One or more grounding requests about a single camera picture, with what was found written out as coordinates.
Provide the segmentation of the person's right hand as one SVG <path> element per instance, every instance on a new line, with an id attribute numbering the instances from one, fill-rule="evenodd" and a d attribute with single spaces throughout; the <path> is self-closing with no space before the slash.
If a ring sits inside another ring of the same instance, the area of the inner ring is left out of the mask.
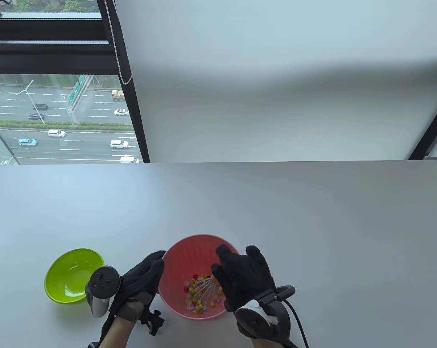
<path id="1" fill-rule="evenodd" d="M 256 246 L 249 245 L 240 255 L 222 244 L 216 254 L 219 263 L 211 266 L 211 272 L 222 287 L 226 311 L 234 313 L 263 292 L 276 291 L 266 259 Z"/>

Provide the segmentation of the person's left hand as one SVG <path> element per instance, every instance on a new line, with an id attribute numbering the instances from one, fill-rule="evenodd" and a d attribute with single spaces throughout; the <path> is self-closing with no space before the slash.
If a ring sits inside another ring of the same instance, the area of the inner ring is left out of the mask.
<path id="1" fill-rule="evenodd" d="M 121 277 L 120 288 L 109 308 L 108 325 L 112 325 L 115 318 L 131 323 L 140 320 L 142 324 L 151 320 L 154 314 L 150 311 L 150 306 L 165 269 L 162 259 L 165 253 L 165 250 L 159 250 L 149 254 Z"/>

